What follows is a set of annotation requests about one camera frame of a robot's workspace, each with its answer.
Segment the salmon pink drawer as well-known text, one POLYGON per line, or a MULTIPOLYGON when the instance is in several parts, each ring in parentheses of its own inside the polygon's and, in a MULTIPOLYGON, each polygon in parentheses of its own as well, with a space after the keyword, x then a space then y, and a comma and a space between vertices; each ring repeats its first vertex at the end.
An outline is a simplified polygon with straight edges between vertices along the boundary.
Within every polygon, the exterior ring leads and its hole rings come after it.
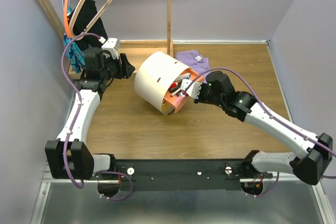
POLYGON ((198 98, 204 80, 204 76, 198 77, 193 69, 184 70, 169 86, 163 98, 162 113, 177 113, 189 98, 198 98))

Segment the white round drawer organizer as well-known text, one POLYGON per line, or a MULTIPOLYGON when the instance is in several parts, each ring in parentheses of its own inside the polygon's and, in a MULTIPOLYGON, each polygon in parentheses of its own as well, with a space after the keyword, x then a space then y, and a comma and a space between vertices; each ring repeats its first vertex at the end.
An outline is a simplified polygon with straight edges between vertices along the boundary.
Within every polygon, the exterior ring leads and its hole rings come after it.
POLYGON ((190 68, 162 51, 150 55, 138 69, 134 89, 145 101, 162 112, 163 98, 169 86, 190 68))

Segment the blue white pen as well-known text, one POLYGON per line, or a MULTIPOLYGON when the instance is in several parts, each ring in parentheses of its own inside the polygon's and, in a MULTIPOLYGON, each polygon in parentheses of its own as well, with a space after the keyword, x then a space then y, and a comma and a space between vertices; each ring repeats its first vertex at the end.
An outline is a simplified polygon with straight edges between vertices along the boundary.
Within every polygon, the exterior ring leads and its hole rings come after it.
POLYGON ((190 76, 191 76, 190 73, 181 74, 175 79, 175 81, 180 81, 180 80, 185 79, 185 78, 188 79, 190 76))

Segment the pink highlighter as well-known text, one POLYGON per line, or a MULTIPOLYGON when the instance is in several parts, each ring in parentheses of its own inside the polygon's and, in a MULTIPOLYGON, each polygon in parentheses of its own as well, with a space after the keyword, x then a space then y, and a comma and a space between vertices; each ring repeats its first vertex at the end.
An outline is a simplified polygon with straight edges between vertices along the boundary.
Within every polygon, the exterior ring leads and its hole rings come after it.
POLYGON ((174 102, 174 105, 179 106, 184 98, 185 98, 185 96, 183 96, 183 95, 178 96, 177 99, 174 102))

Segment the blue black highlighter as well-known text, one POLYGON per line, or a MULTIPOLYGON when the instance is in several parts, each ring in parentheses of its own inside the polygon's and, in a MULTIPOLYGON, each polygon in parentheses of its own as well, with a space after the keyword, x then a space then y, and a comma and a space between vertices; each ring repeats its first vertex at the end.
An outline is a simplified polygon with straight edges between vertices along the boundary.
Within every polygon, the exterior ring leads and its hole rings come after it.
POLYGON ((172 89, 172 92, 171 92, 171 96, 175 96, 178 92, 180 92, 181 90, 181 87, 180 86, 176 86, 175 88, 172 89))

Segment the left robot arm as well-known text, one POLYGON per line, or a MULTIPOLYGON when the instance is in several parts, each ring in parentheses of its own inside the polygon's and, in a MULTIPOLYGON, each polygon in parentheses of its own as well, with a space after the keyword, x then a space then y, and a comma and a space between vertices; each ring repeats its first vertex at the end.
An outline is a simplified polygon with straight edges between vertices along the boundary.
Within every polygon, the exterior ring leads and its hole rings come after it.
POLYGON ((45 153, 54 179, 89 180, 99 173, 104 179, 116 175, 112 154, 91 154, 86 138, 93 114, 109 80, 128 79, 135 67, 125 53, 113 55, 108 48, 84 51, 86 68, 75 84, 76 98, 69 118, 56 140, 48 141, 45 153))

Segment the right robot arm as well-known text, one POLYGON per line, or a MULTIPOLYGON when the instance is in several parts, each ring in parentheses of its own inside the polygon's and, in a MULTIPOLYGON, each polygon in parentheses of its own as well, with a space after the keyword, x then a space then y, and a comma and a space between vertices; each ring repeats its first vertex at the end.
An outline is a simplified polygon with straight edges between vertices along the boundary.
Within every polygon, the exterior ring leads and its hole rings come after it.
POLYGON ((316 185, 335 156, 330 135, 307 131, 267 107, 249 89, 235 90, 230 78, 217 68, 206 72, 206 81, 196 77, 185 88, 194 103, 211 104, 228 116, 253 125, 289 148, 287 153, 250 152, 241 165, 249 178, 263 172, 293 174, 302 182, 316 185))

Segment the purple cloth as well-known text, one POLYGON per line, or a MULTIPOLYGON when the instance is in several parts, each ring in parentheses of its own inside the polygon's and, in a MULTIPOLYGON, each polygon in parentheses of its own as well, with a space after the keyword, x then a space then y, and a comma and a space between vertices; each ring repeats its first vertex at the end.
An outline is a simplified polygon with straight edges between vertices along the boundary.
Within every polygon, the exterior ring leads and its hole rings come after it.
POLYGON ((202 73, 210 69, 208 58, 203 57, 197 50, 177 52, 175 58, 197 73, 202 73))

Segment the blue patterned garment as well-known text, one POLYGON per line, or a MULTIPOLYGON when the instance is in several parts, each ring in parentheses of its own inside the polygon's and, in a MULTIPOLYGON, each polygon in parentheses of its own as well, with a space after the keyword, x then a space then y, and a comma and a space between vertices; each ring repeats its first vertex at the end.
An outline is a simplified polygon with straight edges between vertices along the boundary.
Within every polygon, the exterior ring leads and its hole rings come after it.
MULTIPOLYGON (((70 14, 72 13, 71 7, 68 7, 68 11, 70 14)), ((67 37, 66 33, 64 33, 63 44, 66 47, 71 42, 71 39, 67 37)), ((81 73, 82 68, 85 66, 84 54, 83 51, 78 47, 76 42, 73 42, 67 52, 66 56, 72 66, 72 69, 75 73, 81 73)))

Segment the wooden rack frame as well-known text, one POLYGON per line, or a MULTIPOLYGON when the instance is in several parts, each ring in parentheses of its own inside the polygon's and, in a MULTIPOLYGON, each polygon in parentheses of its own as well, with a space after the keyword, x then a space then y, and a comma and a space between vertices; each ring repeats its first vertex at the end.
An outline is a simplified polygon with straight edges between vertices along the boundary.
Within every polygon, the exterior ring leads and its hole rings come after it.
MULTIPOLYGON (((50 0, 38 0, 59 38, 63 37, 64 25, 50 0)), ((173 56, 173 40, 171 38, 171 0, 166 0, 166 40, 123 40, 122 51, 130 55, 131 62, 138 69, 146 56, 162 49, 173 56)))

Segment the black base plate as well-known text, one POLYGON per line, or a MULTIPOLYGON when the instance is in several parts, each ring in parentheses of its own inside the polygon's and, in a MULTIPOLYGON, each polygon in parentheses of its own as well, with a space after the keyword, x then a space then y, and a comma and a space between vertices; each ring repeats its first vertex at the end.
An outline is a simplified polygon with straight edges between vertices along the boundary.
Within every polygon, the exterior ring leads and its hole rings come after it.
POLYGON ((234 159, 116 159, 112 170, 122 175, 99 172, 98 180, 115 180, 121 190, 135 191, 240 190, 241 180, 260 178, 260 172, 242 158, 234 159))

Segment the aluminium rail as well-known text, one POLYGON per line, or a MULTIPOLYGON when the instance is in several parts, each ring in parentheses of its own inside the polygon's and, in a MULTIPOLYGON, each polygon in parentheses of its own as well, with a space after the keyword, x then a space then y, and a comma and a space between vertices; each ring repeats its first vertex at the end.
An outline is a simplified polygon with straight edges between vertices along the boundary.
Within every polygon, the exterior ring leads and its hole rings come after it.
MULTIPOLYGON (((302 182, 309 185, 316 185, 323 174, 322 163, 316 158, 306 156, 299 159, 292 153, 254 153, 251 158, 246 157, 243 159, 248 165, 251 165, 256 171, 260 172, 261 177, 269 178, 273 173, 285 173, 293 174, 302 182)), ((105 171, 107 174, 122 175, 120 172, 114 172, 112 170, 105 171)), ((60 180, 54 179, 51 175, 49 164, 44 172, 43 180, 53 181, 60 180)), ((69 181, 75 181, 77 183, 87 180, 79 180, 69 178, 69 181)))

